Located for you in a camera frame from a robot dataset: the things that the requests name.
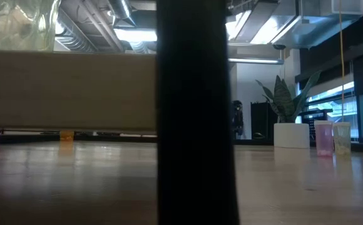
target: potted plant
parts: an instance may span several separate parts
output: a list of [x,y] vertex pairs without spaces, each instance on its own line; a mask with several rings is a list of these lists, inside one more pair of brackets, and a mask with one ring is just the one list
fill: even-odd
[[284,79],[276,77],[274,93],[260,81],[258,84],[265,91],[263,95],[274,112],[279,116],[280,123],[274,126],[274,145],[280,148],[309,148],[309,125],[296,124],[295,119],[304,108],[309,90],[317,84],[320,72],[313,74],[301,94],[293,97]]

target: snake plant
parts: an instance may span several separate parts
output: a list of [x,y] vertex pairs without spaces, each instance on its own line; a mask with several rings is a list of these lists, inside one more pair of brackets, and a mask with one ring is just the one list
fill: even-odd
[[257,82],[265,91],[266,96],[263,96],[267,99],[267,102],[270,103],[274,112],[279,116],[280,122],[295,123],[295,119],[304,108],[309,90],[317,84],[319,76],[320,71],[313,74],[309,78],[307,85],[302,90],[301,94],[295,98],[292,97],[284,79],[280,79],[279,76],[276,77],[274,94],[272,94],[270,89],[265,87],[260,81]]

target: clear cup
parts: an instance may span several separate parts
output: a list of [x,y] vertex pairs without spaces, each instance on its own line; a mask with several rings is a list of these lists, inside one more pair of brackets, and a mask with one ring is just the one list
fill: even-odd
[[318,156],[333,156],[333,122],[314,121]]
[[351,125],[349,122],[333,124],[334,147],[338,155],[351,154]]

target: black pole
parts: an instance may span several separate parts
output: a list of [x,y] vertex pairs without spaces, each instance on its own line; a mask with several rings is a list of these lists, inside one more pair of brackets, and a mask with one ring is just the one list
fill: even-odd
[[226,4],[157,0],[159,224],[238,224]]

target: wooden table surface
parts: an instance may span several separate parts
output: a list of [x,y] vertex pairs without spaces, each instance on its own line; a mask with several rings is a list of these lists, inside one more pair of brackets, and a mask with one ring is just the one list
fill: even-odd
[[[363,154],[237,146],[235,157],[241,224],[363,224]],[[156,224],[155,145],[0,146],[0,224],[14,223]]]

